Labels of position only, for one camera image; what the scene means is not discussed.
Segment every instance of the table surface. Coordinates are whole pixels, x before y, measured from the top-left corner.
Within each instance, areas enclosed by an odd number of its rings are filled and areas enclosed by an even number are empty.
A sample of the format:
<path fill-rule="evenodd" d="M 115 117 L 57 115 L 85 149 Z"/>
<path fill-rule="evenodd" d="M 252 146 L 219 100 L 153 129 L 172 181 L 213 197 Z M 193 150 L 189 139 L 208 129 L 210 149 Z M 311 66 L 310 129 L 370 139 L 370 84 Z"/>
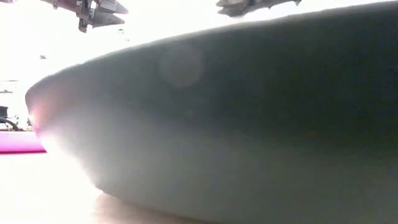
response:
<path fill-rule="evenodd" d="M 203 222 L 135 207 L 104 194 L 70 161 L 48 154 L 20 154 L 0 156 L 0 223 Z"/>

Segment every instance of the magenta surface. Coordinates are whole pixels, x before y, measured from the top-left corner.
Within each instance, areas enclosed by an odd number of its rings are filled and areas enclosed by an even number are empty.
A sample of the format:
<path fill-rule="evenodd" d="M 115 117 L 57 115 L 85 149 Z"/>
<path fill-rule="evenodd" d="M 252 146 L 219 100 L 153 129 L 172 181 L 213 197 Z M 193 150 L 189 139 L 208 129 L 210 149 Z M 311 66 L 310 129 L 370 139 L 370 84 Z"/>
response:
<path fill-rule="evenodd" d="M 45 149 L 34 132 L 0 132 L 0 154 L 43 152 L 45 152 Z"/>

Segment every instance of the pink mat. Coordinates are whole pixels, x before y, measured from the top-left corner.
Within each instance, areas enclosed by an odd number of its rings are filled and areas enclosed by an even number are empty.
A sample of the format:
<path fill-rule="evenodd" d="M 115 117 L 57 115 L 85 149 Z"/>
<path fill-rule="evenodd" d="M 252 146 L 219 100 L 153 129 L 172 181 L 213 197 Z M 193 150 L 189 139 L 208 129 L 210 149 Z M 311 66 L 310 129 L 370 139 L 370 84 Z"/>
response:
<path fill-rule="evenodd" d="M 0 154 L 44 153 L 33 131 L 0 132 Z"/>

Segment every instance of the overexposed background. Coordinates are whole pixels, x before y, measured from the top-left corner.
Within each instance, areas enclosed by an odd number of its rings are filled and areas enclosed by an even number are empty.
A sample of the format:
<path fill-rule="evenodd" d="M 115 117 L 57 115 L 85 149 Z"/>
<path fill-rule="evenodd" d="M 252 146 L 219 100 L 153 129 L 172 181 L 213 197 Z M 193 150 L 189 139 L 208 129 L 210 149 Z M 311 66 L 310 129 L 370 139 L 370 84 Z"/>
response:
<path fill-rule="evenodd" d="M 25 113 L 24 93 L 32 83 L 116 49 L 226 24 L 378 1 L 303 0 L 299 6 L 287 2 L 233 19 L 216 13 L 217 0 L 119 0 L 130 10 L 128 15 L 121 15 L 126 23 L 89 30 L 87 34 L 78 30 L 78 18 L 73 12 L 54 10 L 46 2 L 18 0 L 0 4 L 0 88 L 1 81 L 19 80 L 14 86 L 7 84 L 7 88 L 14 89 L 13 94 L 0 93 L 0 105 L 9 106 L 11 116 Z M 123 34 L 118 32 L 120 28 L 125 30 Z M 47 59 L 39 60 L 39 55 Z"/>

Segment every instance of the desk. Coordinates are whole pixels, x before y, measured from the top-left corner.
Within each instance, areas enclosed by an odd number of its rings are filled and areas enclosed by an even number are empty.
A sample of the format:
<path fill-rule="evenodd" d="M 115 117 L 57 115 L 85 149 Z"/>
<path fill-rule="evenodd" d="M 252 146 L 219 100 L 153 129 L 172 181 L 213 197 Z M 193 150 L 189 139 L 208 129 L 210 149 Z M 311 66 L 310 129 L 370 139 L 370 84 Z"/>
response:
<path fill-rule="evenodd" d="M 200 224 L 128 205 L 48 154 L 0 155 L 0 223 Z"/>

